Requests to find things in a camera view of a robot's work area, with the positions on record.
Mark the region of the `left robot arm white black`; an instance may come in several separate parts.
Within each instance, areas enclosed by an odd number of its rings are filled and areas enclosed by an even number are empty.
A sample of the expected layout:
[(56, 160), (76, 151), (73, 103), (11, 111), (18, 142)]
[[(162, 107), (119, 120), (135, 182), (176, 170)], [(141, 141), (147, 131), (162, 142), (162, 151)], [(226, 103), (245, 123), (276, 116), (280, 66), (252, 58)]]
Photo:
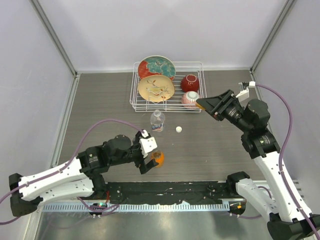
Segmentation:
[(155, 138), (146, 130), (137, 132), (134, 139), (120, 134), (43, 172), (29, 176), (14, 173), (9, 176), (12, 215), (22, 217), (60, 199), (90, 197), (100, 200), (108, 189), (103, 173), (113, 166), (134, 163), (140, 173), (145, 174), (158, 166), (155, 159), (145, 162), (157, 148)]

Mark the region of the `orange juice bottle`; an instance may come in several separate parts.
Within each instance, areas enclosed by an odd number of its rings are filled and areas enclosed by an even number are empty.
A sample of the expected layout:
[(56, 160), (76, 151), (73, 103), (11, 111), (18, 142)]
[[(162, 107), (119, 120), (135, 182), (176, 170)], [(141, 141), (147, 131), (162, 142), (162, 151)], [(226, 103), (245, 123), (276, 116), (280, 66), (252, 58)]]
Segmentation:
[(164, 164), (164, 161), (165, 161), (165, 155), (162, 151), (153, 151), (151, 153), (151, 157), (150, 157), (151, 160), (154, 160), (157, 165), (155, 166), (156, 168), (160, 168), (163, 166)]

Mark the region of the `orange bottle cap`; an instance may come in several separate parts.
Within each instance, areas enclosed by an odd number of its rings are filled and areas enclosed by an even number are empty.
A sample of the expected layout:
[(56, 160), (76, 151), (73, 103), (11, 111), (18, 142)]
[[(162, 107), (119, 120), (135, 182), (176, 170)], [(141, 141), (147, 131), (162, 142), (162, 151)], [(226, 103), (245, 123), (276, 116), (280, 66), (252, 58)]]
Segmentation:
[(201, 110), (206, 110), (203, 106), (201, 106), (199, 103), (195, 103), (195, 106), (197, 107), (197, 108), (199, 108), (199, 109), (201, 109)]

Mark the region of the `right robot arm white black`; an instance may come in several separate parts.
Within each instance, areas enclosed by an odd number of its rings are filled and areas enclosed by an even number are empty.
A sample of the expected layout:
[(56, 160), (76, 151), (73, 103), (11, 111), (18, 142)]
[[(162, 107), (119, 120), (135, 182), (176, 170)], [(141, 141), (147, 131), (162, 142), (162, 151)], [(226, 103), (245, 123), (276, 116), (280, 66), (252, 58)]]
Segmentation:
[(274, 240), (319, 238), (320, 216), (306, 205), (287, 171), (282, 148), (268, 129), (268, 105), (251, 99), (243, 107), (232, 90), (199, 98), (196, 105), (215, 120), (228, 120), (243, 132), (242, 146), (261, 170), (273, 197), (263, 193), (245, 172), (227, 176), (226, 193), (244, 197), (264, 218)]

